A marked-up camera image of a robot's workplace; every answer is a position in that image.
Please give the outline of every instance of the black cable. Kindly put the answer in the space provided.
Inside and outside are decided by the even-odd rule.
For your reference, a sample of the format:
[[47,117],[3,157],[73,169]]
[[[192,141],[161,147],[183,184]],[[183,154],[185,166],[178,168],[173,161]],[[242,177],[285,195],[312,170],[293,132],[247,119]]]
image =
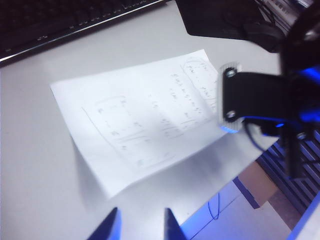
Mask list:
[[[284,159],[283,159],[282,157],[278,157],[277,155],[274,155],[274,154],[268,152],[268,151],[267,151],[266,149],[264,149],[263,147],[261,147],[261,146],[255,141],[255,139],[253,138],[253,136],[252,136],[252,134],[251,134],[251,132],[250,132],[250,130],[249,130],[249,123],[248,123],[246,120],[244,120],[242,123],[243,123],[243,126],[244,126],[245,133],[246,133],[247,136],[249,137],[251,143],[252,143],[258,150],[260,150],[261,152],[269,155],[269,157],[270,157],[271,159],[274,158],[274,159],[278,160],[279,162],[283,162],[283,161],[284,161]],[[303,161],[303,162],[302,162],[302,165],[319,164],[319,163],[320,163],[320,160],[313,160],[313,161],[311,160],[311,161]]]
[[270,22],[275,26],[276,19],[275,14],[272,12],[272,10],[265,4],[263,0],[255,0],[255,2],[258,4],[258,8],[268,17]]
[[254,138],[253,138],[253,136],[252,136],[252,134],[251,134],[251,132],[250,132],[250,130],[249,130],[249,123],[248,123],[246,120],[243,121],[243,126],[244,126],[245,133],[246,133],[247,136],[249,137],[251,143],[252,143],[258,150],[260,150],[261,152],[264,153],[266,150],[265,150],[263,147],[261,147],[261,146],[254,140]]
[[210,212],[210,215],[212,217],[213,220],[218,220],[219,215],[220,215],[220,192],[218,192],[218,214],[214,217],[214,215],[211,212],[211,208],[210,208],[210,202],[208,201],[208,209]]
[[212,217],[212,219],[206,224],[204,225],[199,231],[197,231],[191,238],[190,240],[192,240],[195,236],[197,236],[206,226],[208,226],[209,223],[211,223],[213,220],[218,220],[219,218],[219,215],[220,215],[220,192],[218,192],[218,214],[216,217],[213,216],[212,212],[211,212],[211,208],[210,208],[210,205],[209,205],[209,202],[208,202],[208,209],[209,209],[209,212],[210,212],[210,215]]
[[279,162],[283,162],[284,159],[282,157],[278,157],[277,155],[274,155],[270,152],[268,152],[266,149],[264,149],[263,147],[261,147],[257,142],[256,140],[254,139],[254,137],[252,136],[250,130],[249,130],[249,123],[244,120],[243,122],[243,127],[244,127],[244,131],[245,133],[247,134],[247,136],[249,137],[251,143],[258,149],[260,150],[261,152],[267,154],[271,159],[276,159],[278,160]]

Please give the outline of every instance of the black keyboard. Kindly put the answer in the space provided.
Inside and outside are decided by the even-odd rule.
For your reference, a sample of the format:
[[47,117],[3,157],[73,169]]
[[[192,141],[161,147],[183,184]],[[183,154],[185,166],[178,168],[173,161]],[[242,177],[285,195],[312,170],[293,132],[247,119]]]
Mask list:
[[0,0],[1,66],[166,0]]

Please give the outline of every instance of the white desk surface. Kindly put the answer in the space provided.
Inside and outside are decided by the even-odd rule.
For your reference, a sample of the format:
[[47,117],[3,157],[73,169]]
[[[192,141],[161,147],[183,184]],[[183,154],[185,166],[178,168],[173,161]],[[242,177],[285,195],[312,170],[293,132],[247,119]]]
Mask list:
[[182,224],[256,159],[243,132],[228,134],[108,200],[75,147],[50,83],[200,49],[217,69],[279,72],[278,55],[253,43],[188,35],[174,1],[2,68],[1,239],[85,240],[117,206],[122,240],[161,240],[165,207]]

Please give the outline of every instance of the metal screw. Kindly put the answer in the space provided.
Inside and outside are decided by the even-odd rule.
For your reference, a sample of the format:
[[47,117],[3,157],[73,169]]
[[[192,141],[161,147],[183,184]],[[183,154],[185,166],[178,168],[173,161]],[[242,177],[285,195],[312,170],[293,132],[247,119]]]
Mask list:
[[315,32],[314,30],[310,30],[304,35],[304,40],[305,41],[314,41],[314,40],[317,40],[319,35],[320,34],[318,32]]
[[296,138],[299,140],[303,140],[307,137],[307,134],[305,132],[300,132],[299,134],[296,135]]
[[226,113],[226,117],[228,118],[228,119],[231,119],[231,118],[234,118],[236,116],[236,112],[235,111],[228,111],[227,113]]
[[227,71],[225,74],[228,78],[233,77],[234,75],[236,75],[236,71],[234,69]]

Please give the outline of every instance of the paper sheet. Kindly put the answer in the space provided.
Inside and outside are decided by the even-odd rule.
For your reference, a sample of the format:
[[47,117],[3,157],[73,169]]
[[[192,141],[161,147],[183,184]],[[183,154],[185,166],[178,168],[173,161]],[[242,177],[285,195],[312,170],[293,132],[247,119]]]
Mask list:
[[51,85],[71,136],[112,197],[223,136],[204,50]]

